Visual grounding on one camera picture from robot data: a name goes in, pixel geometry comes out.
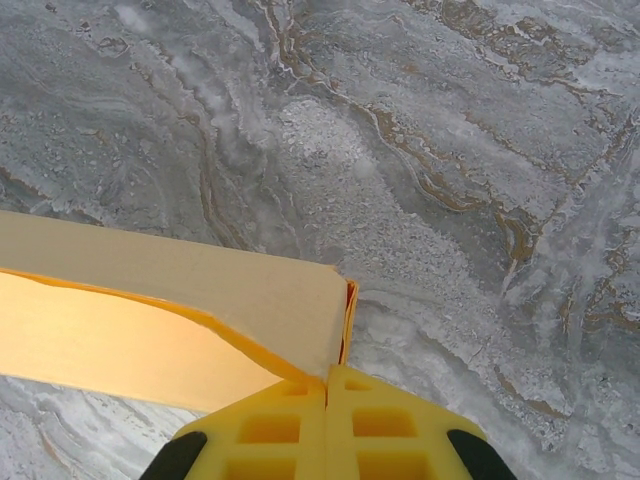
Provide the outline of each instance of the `cardboard edge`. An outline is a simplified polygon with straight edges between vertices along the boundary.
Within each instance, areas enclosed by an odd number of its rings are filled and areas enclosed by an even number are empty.
[[[353,334],[353,322],[356,313],[356,304],[358,303],[358,292],[360,286],[350,278],[347,281],[347,308],[344,317],[344,329],[342,331],[342,345],[340,348],[339,365],[346,365],[349,361],[349,353],[351,351],[351,336]]]

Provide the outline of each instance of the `black rubber pad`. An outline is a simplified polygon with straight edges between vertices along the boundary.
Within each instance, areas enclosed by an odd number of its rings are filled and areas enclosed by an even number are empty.
[[[473,480],[517,480],[498,452],[481,438],[463,430],[450,430],[447,437]]]
[[[203,432],[190,432],[168,442],[149,464],[140,480],[184,480],[207,443]]]

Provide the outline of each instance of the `cardboard box flap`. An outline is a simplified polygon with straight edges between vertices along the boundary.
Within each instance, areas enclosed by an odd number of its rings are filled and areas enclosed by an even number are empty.
[[[0,231],[5,284],[21,275],[180,315],[294,381],[346,359],[357,287],[327,266],[12,212]]]

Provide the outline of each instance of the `tan cardboard panel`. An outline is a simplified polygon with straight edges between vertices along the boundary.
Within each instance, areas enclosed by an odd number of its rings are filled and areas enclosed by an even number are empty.
[[[340,357],[354,299],[324,265],[12,212],[0,233],[0,270],[181,313],[279,376]]]
[[[213,412],[281,379],[211,330],[124,298],[0,273],[0,374]]]

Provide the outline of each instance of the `cardboard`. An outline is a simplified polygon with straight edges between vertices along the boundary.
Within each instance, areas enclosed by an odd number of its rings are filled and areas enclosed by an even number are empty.
[[[201,411],[344,363],[319,264],[0,212],[0,374]]]

